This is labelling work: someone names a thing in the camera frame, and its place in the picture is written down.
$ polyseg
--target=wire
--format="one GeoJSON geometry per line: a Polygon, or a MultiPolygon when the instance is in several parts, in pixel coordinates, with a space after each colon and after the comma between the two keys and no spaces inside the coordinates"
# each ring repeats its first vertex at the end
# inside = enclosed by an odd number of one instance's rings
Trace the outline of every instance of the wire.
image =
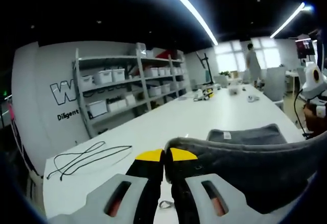
{"type": "Polygon", "coordinates": [[[117,153],[120,153],[120,152],[125,151],[125,150],[130,149],[130,148],[132,148],[132,146],[114,146],[114,147],[111,147],[111,148],[108,148],[108,149],[104,149],[104,150],[102,150],[102,151],[100,151],[100,152],[97,152],[97,153],[95,153],[95,154],[92,154],[92,155],[90,155],[90,156],[87,156],[87,157],[85,157],[85,158],[83,158],[83,159],[81,159],[81,160],[75,162],[75,163],[72,164],[70,167],[68,167],[64,172],[62,172],[62,173],[61,173],[61,176],[60,176],[60,180],[62,181],[62,177],[63,177],[64,175],[65,175],[65,176],[70,176],[70,175],[72,175],[72,174],[75,173],[79,168],[82,168],[82,167],[84,167],[84,166],[86,166],[86,165],[88,165],[88,164],[91,164],[91,163],[94,163],[94,162],[96,162],[96,161],[98,161],[98,160],[101,160],[101,159],[107,158],[107,157],[109,157],[109,156],[115,155],[115,154],[117,154],[117,153]],[[73,170],[71,173],[66,173],[67,170],[69,170],[70,168],[72,168],[72,167],[73,167],[74,165],[76,165],[77,163],[83,161],[84,159],[87,159],[87,158],[89,158],[89,157],[92,157],[92,156],[94,156],[94,155],[96,155],[96,154],[100,154],[100,153],[105,152],[105,151],[108,151],[108,150],[112,150],[112,149],[116,149],[116,148],[122,148],[122,147],[125,147],[125,148],[122,149],[122,150],[119,150],[119,151],[117,151],[117,152],[114,152],[114,153],[112,153],[112,154],[106,155],[106,156],[104,156],[104,157],[101,157],[101,158],[98,158],[98,159],[94,159],[94,160],[92,160],[92,161],[90,161],[90,162],[88,162],[88,163],[86,163],[86,164],[83,164],[83,165],[81,165],[81,166],[78,166],[78,167],[77,167],[75,170],[73,170]]]}
{"type": "Polygon", "coordinates": [[[296,117],[297,117],[297,121],[299,122],[299,124],[300,124],[300,126],[301,126],[301,128],[302,128],[302,130],[303,130],[303,135],[305,136],[305,138],[307,139],[308,137],[307,137],[307,133],[305,132],[305,130],[304,130],[304,128],[303,128],[303,126],[302,126],[302,124],[301,124],[301,121],[300,121],[300,119],[299,119],[299,117],[298,117],[298,114],[297,114],[297,112],[296,112],[296,108],[295,108],[295,103],[296,103],[296,99],[297,99],[297,97],[300,95],[300,93],[303,91],[303,89],[300,89],[300,91],[296,94],[296,97],[295,97],[295,99],[294,99],[294,112],[295,112],[295,115],[296,115],[296,117]]]}
{"type": "Polygon", "coordinates": [[[82,153],[58,154],[58,155],[55,156],[55,158],[53,159],[53,163],[54,163],[54,165],[55,165],[55,167],[56,167],[56,170],[54,170],[53,172],[49,173],[48,176],[47,176],[46,178],[49,180],[49,179],[50,179],[50,176],[51,176],[52,174],[54,174],[54,173],[56,173],[56,172],[60,172],[60,173],[62,173],[61,170],[64,169],[66,166],[68,166],[69,164],[73,163],[75,160],[77,160],[78,158],[80,158],[80,157],[83,156],[84,154],[91,153],[91,152],[97,150],[98,148],[102,147],[102,146],[105,145],[105,144],[106,144],[106,143],[105,143],[104,141],[99,141],[99,142],[93,144],[92,146],[90,146],[87,150],[85,150],[85,151],[82,152],[82,153]],[[91,148],[93,148],[94,146],[96,146],[96,145],[98,145],[98,144],[101,144],[101,145],[98,146],[98,147],[96,147],[96,148],[94,148],[94,149],[92,149],[92,150],[90,150],[91,148]],[[64,165],[63,167],[61,167],[60,169],[58,169],[58,166],[57,166],[57,164],[56,164],[56,159],[57,159],[58,157],[65,156],[65,155],[79,155],[79,156],[77,156],[76,158],[74,158],[73,160],[71,160],[70,162],[68,162],[66,165],[64,165]]]}

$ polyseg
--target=letter w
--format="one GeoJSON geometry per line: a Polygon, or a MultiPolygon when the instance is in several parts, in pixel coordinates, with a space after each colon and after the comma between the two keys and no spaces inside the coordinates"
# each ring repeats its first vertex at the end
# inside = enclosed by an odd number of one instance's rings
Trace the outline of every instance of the letter w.
{"type": "Polygon", "coordinates": [[[50,85],[51,92],[56,99],[58,105],[62,105],[66,103],[66,98],[69,102],[76,100],[76,93],[73,80],[68,83],[67,81],[61,81],[60,86],[58,84],[50,85]]]}

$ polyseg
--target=black ceiling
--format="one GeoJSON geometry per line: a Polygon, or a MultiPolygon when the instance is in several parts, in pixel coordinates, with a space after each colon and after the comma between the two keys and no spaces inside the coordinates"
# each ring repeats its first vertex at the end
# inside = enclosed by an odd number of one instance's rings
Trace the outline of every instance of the black ceiling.
{"type": "MultiPolygon", "coordinates": [[[[189,0],[219,41],[268,36],[302,2],[314,0],[189,0]]],[[[10,67],[17,47],[82,40],[144,42],[191,52],[212,45],[179,0],[4,0],[0,58],[10,67]]],[[[301,13],[279,35],[295,37],[317,27],[301,13]]]]}

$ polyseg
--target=white wall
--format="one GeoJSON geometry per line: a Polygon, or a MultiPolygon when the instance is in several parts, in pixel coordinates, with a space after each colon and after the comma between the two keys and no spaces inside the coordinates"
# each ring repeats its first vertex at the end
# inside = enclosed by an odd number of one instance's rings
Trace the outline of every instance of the white wall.
{"type": "MultiPolygon", "coordinates": [[[[12,71],[13,109],[21,140],[31,162],[43,175],[45,161],[77,143],[88,140],[81,115],[58,120],[57,115],[78,109],[75,99],[58,105],[51,84],[73,78],[72,61],[76,48],[81,57],[126,55],[134,44],[83,41],[39,47],[38,43],[19,48],[12,71]]],[[[130,113],[120,116],[115,123],[122,124],[133,118],[130,113]]]]}
{"type": "MultiPolygon", "coordinates": [[[[295,69],[300,65],[300,60],[297,57],[296,44],[294,40],[290,39],[270,39],[269,37],[263,38],[254,38],[251,41],[240,42],[238,40],[230,41],[230,42],[222,42],[219,43],[218,46],[214,46],[208,49],[203,49],[198,51],[200,57],[203,57],[204,53],[207,54],[209,58],[209,65],[211,68],[212,76],[216,76],[220,72],[219,64],[228,61],[228,56],[243,54],[243,58],[246,56],[247,44],[254,44],[255,51],[257,52],[257,56],[261,55],[265,59],[264,52],[272,49],[277,49],[278,52],[274,55],[273,58],[279,60],[279,64],[283,64],[287,67],[287,69],[295,69]]],[[[315,56],[310,56],[311,61],[315,60],[315,56]]],[[[185,55],[186,66],[189,71],[190,80],[195,80],[197,84],[205,83],[205,71],[201,66],[199,59],[196,56],[196,53],[189,53],[185,55]]],[[[239,66],[235,66],[232,68],[233,70],[238,70],[242,72],[242,70],[238,69],[239,66]]]]}

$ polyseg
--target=shelf unit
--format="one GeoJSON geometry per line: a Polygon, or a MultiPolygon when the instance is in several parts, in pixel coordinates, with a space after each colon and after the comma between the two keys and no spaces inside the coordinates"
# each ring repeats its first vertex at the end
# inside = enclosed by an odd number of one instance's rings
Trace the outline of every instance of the shelf unit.
{"type": "Polygon", "coordinates": [[[181,67],[183,61],[181,60],[172,60],[169,56],[169,59],[163,58],[148,58],[148,57],[141,57],[140,55],[137,56],[93,56],[93,57],[79,57],[79,50],[76,49],[76,56],[75,60],[73,61],[73,79],[74,79],[74,86],[75,92],[77,97],[77,102],[79,109],[81,111],[81,116],[87,130],[87,133],[90,138],[96,137],[98,135],[96,126],[99,123],[104,121],[114,119],[115,116],[122,114],[126,111],[133,110],[135,116],[138,116],[135,109],[140,106],[146,106],[147,111],[151,111],[151,102],[157,99],[163,98],[164,103],[167,102],[167,96],[173,96],[173,98],[179,97],[185,93],[187,86],[180,87],[176,89],[177,82],[183,81],[182,74],[173,74],[174,67],[181,67]],[[144,64],[146,65],[153,65],[153,66],[169,66],[171,69],[172,75],[168,76],[157,76],[157,77],[145,77],[144,75],[144,64]],[[121,82],[112,82],[107,84],[101,85],[94,85],[88,89],[82,89],[81,86],[81,72],[84,70],[92,70],[95,68],[104,68],[104,67],[111,67],[111,66],[124,66],[125,67],[125,77],[129,77],[128,74],[128,65],[131,67],[136,67],[139,70],[139,78],[131,78],[121,82]],[[166,93],[161,94],[155,97],[149,97],[148,94],[148,87],[150,86],[147,82],[159,82],[159,86],[164,84],[164,81],[172,81],[174,83],[175,89],[166,93]],[[130,92],[131,85],[134,83],[141,83],[142,89],[140,92],[143,92],[144,99],[142,101],[136,101],[136,104],[132,106],[128,106],[124,109],[114,111],[114,112],[107,112],[95,118],[89,118],[88,110],[87,110],[87,102],[85,101],[85,94],[90,92],[101,91],[108,88],[113,88],[114,86],[126,85],[127,92],[130,92]]]}

